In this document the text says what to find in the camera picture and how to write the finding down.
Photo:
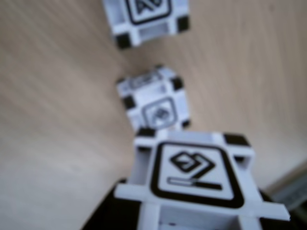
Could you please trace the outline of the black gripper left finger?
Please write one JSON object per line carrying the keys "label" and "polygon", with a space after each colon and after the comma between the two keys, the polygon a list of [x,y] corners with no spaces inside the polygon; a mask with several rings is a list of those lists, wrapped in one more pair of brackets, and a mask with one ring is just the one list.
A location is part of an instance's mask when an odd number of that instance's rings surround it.
{"label": "black gripper left finger", "polygon": [[126,178],[115,182],[85,224],[83,230],[136,230],[141,202],[119,199],[114,196],[118,184],[125,184]]}

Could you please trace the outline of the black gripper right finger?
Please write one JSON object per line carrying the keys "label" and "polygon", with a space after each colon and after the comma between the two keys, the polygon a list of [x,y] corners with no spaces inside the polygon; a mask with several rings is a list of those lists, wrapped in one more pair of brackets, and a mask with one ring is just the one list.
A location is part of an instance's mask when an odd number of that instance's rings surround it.
{"label": "black gripper right finger", "polygon": [[296,230],[285,204],[275,203],[259,189],[259,222],[262,230]]}

